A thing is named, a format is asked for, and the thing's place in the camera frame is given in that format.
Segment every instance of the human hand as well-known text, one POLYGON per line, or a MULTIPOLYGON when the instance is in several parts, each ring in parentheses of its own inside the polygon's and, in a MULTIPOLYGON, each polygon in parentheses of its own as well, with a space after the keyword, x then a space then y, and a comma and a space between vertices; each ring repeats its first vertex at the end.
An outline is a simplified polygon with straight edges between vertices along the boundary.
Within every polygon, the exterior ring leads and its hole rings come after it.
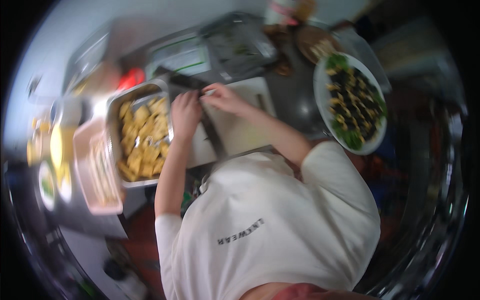
POLYGON ((205 93, 211 90, 215 91, 211 95, 201 96, 200 100, 212 105, 213 107, 232 113, 239 117, 244 116, 245 113, 247 113, 247 111, 253 107, 242 97, 221 83, 211 84, 205 87, 202 91, 205 93))
POLYGON ((197 90, 178 95, 172 102, 174 139, 190 142, 201 117, 202 108, 198 102, 197 90))

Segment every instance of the metal baking tray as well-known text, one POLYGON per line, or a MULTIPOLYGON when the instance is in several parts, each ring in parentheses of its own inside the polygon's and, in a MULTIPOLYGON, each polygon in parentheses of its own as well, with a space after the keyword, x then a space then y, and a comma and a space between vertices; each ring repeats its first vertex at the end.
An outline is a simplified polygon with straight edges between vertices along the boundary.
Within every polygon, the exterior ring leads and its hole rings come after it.
POLYGON ((232 78, 243 78, 276 60, 275 46, 246 13, 229 13, 200 28, 198 34, 232 78))
POLYGON ((140 177, 137 181, 128 181, 117 168, 117 162, 124 158, 123 149, 120 144, 122 139, 121 129, 122 121, 119 119, 120 107, 125 101, 132 101, 132 110, 135 112, 140 106, 147 104, 153 97, 167 98, 167 120, 168 120, 168 137, 166 140, 171 142, 173 139, 173 127, 170 117, 170 97, 168 93, 168 86, 162 79, 153 79, 146 83, 139 84, 129 90, 126 90, 109 101, 107 111, 107 147, 110 157, 113 159, 115 165, 115 172, 117 179, 120 180, 122 186, 125 188, 137 188, 158 183, 158 176, 147 179, 140 177))

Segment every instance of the knife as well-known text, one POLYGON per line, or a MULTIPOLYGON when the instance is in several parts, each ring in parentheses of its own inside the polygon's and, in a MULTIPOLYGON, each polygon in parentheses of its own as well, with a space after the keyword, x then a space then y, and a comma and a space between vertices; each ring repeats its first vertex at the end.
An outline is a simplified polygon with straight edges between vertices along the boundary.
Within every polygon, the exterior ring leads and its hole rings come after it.
MULTIPOLYGON (((168 74, 169 81, 172 84, 187 87, 189 89, 199 90, 199 96, 202 93, 202 89, 209 85, 207 82, 200 80, 198 78, 186 76, 186 75, 177 73, 175 71, 168 70, 161 66, 155 70, 154 77, 157 77, 162 74, 168 74)), ((200 106, 202 107, 201 122, 202 122, 202 125, 204 126, 207 138, 212 143, 212 147, 217 156, 217 159, 222 160, 227 157, 227 152, 225 151, 225 147, 223 146, 220 136, 218 135, 210 116, 206 112, 205 107, 201 102, 200 102, 200 106)))

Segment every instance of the white t-shirt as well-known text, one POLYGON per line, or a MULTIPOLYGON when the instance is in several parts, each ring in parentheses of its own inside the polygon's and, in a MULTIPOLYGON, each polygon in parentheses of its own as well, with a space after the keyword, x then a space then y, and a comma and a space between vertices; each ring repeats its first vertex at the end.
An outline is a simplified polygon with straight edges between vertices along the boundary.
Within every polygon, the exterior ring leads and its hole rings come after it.
POLYGON ((352 290, 380 237, 372 193, 340 145, 317 145, 293 177, 253 153, 216 169, 183 221, 155 220, 167 299, 237 300, 269 282, 352 290))

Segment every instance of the white cutting board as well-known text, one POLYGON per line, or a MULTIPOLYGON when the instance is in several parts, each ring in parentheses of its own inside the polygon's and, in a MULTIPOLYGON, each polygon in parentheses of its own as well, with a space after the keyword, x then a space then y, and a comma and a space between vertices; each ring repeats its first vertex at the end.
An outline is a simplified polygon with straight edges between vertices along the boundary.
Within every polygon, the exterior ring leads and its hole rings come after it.
MULTIPOLYGON (((267 82, 263 77, 250 78, 227 84, 227 86, 256 107, 260 107, 257 97, 260 94, 265 111, 276 117, 267 82)), ((228 156, 235 156, 270 144, 264 133, 245 119, 210 105, 205 105, 205 110, 210 116, 228 156)), ((188 168, 216 161, 213 147, 206 138, 205 130, 200 123, 193 137, 192 151, 187 163, 188 168)))

